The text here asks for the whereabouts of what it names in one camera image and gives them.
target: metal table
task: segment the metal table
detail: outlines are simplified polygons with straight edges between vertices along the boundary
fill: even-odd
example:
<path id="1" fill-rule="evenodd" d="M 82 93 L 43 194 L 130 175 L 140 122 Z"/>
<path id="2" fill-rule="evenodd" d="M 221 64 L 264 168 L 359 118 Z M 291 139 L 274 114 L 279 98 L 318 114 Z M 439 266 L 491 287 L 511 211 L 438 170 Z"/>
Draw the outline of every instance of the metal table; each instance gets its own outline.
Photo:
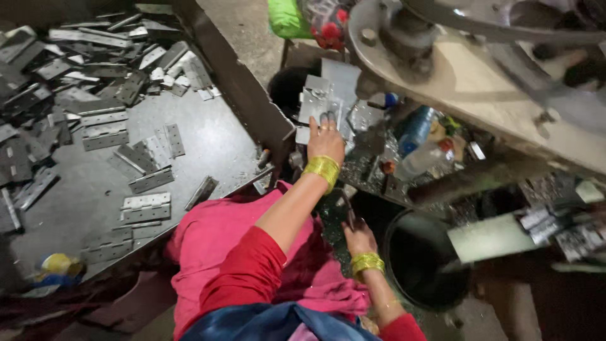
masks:
<path id="1" fill-rule="evenodd" d="M 203 101 L 191 90 L 183 97 L 162 92 L 127 111 L 129 145 L 154 136 L 154 130 L 167 123 L 176 123 L 181 133 L 185 155 L 173 160 L 174 182 L 146 192 L 171 193 L 171 217 L 162 222 L 163 229 L 185 215 L 187 201 L 206 175 L 219 181 L 211 199 L 255 176 L 256 144 L 223 97 Z M 85 152 L 82 129 L 73 138 L 73 145 L 53 154 L 61 179 L 23 215 L 26 232 L 12 241 L 17 266 L 26 276 L 45 255 L 78 255 L 83 239 L 122 225 L 119 209 L 124 196 L 132 193 L 128 179 L 106 162 L 117 147 Z M 89 266 L 86 278 L 116 261 Z"/>

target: woman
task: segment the woman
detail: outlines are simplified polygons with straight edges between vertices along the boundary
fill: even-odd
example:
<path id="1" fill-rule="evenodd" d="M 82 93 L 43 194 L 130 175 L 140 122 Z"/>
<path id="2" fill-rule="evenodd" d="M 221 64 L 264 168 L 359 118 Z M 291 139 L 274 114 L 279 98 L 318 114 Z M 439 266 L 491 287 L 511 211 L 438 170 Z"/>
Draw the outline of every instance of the woman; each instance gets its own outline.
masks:
<path id="1" fill-rule="evenodd" d="M 249 203 L 274 200 L 269 209 L 264 208 L 267 210 L 256 219 L 254 226 L 243 228 L 244 234 L 236 241 L 235 247 L 225 256 L 220 255 L 219 262 L 213 257 L 220 252 L 209 252 L 207 249 L 217 248 L 216 245 L 225 239 L 233 239 L 231 235 L 237 235 L 237 232 L 225 225 L 238 226 L 249 215 L 255 217 L 255 206 L 233 206 L 230 201 L 211 201 L 198 205 L 184 217 L 167 250 L 169 256 L 181 263 L 180 273 L 173 278 L 179 301 L 183 305 L 186 301 L 195 301 L 193 309 L 197 311 L 192 315 L 190 308 L 187 323 L 179 323 L 187 315 L 187 309 L 180 308 L 178 302 L 175 339 L 377 339 L 362 329 L 359 323 L 354 323 L 354 315 L 348 313 L 360 312 L 360 309 L 348 308 L 366 302 L 358 299 L 365 297 L 364 288 L 348 287 L 351 280 L 342 278 L 338 265 L 335 267 L 336 262 L 329 254 L 330 248 L 323 248 L 321 241 L 318 243 L 321 237 L 317 230 L 308 234 L 302 231 L 306 226 L 311 226 L 310 213 L 318 200 L 335 185 L 344 159 L 344 143 L 333 117 L 323 115 L 320 127 L 313 117 L 310 118 L 310 134 L 308 165 L 301 178 L 283 195 L 278 193 L 275 199 L 267 198 L 278 191 Z M 213 225 L 217 219 L 225 220 Z M 342 227 L 352 257 L 354 277 L 366 285 L 378 317 L 379 337 L 383 340 L 425 340 L 414 318 L 406 313 L 385 280 L 384 264 L 377 255 L 377 243 L 372 231 L 363 220 L 356 221 L 355 226 L 343 223 Z M 299 241 L 301 235 L 305 240 Z M 190 246 L 185 252 L 188 241 Z M 291 249 L 293 247 L 297 248 L 295 255 Z M 191 257 L 192 252 L 198 252 L 198 259 L 192 261 L 195 258 Z M 292 267 L 295 273 L 303 275 L 289 277 L 287 272 L 293 272 Z M 203 276 L 198 277 L 197 281 L 191 280 L 216 268 L 219 269 L 218 274 L 210 280 Z M 322 278 L 331 275 L 340 279 L 333 278 L 337 285 L 327 287 Z M 200 282 L 205 282 L 201 292 L 194 288 Z M 305 286 L 303 291 L 291 290 L 290 296 L 283 294 L 285 286 L 296 286 L 301 282 Z M 324 288 L 322 294 L 309 294 L 315 283 L 320 283 Z M 188 292 L 199 292 L 199 300 L 188 296 Z M 297 302 L 285 302 L 285 297 Z"/>

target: water bottle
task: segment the water bottle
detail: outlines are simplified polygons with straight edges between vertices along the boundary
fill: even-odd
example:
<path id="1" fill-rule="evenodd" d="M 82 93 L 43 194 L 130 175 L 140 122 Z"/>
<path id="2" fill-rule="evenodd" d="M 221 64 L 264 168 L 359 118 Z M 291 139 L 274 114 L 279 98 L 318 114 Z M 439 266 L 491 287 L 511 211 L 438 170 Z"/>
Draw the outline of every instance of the water bottle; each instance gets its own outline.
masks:
<path id="1" fill-rule="evenodd" d="M 402 180 L 410 180 L 425 173 L 429 168 L 446 160 L 446 155 L 454 147 L 453 141 L 445 138 L 440 142 L 428 141 L 408 154 L 397 166 L 393 175 Z"/>
<path id="2" fill-rule="evenodd" d="M 402 158 L 405 158 L 427 140 L 434 113 L 434 109 L 421 106 L 402 122 L 404 130 L 398 141 L 398 153 Z"/>

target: woman's arm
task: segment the woman's arm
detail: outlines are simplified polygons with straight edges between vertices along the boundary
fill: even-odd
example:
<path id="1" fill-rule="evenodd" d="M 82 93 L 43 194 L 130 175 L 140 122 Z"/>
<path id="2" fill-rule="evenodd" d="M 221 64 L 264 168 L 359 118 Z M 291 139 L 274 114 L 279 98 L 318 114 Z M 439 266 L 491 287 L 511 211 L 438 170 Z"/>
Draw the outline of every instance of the woman's arm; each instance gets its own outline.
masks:
<path id="1" fill-rule="evenodd" d="M 345 145 L 336 130 L 334 118 L 327 118 L 318 124 L 313 116 L 309 119 L 310 139 L 307 144 L 307 158 L 328 156 L 339 167 L 345 158 Z M 257 220 L 255 226 L 270 235 L 284 253 L 299 233 L 303 222 L 328 189 L 328 182 L 315 173 L 304 174 L 267 212 Z"/>
<path id="2" fill-rule="evenodd" d="M 368 252 L 376 253 L 377 242 L 373 231 L 366 225 L 366 222 L 359 218 L 354 225 L 352 228 L 345 222 L 341 223 L 351 257 Z M 378 316 L 377 324 L 381 330 L 379 337 L 382 340 L 426 341 L 415 319 L 406 313 L 381 270 L 375 268 L 362 270 L 362 278 L 368 288 L 373 309 Z"/>

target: stack of hinges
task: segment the stack of hinges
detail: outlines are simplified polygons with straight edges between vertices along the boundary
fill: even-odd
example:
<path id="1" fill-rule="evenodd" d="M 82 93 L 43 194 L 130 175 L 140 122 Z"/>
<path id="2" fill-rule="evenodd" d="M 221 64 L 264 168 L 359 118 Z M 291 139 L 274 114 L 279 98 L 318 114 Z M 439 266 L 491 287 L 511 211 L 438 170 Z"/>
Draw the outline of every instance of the stack of hinges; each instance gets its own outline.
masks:
<path id="1" fill-rule="evenodd" d="M 170 219 L 169 192 L 125 197 L 120 208 L 123 225 L 88 238 L 81 258 L 87 264 L 121 258 L 162 233 L 165 219 Z"/>
<path id="2" fill-rule="evenodd" d="M 120 145 L 107 162 L 130 180 L 128 186 L 138 194 L 174 181 L 171 159 L 181 155 L 185 155 L 185 149 L 179 128 L 167 124 L 164 130 L 156 130 L 156 136 L 133 147 Z"/>
<path id="3" fill-rule="evenodd" d="M 132 12 L 47 32 L 29 26 L 0 32 L 2 227 L 22 230 L 18 214 L 59 179 L 56 167 L 47 168 L 55 164 L 54 150 L 73 144 L 79 130 L 85 151 L 118 147 L 108 162 L 133 193 L 173 181 L 172 159 L 185 155 L 179 129 L 167 124 L 129 147 L 128 127 L 136 123 L 127 121 L 127 110 L 163 91 L 219 96 L 211 74 L 200 51 L 184 41 L 170 5 L 136 4 Z"/>

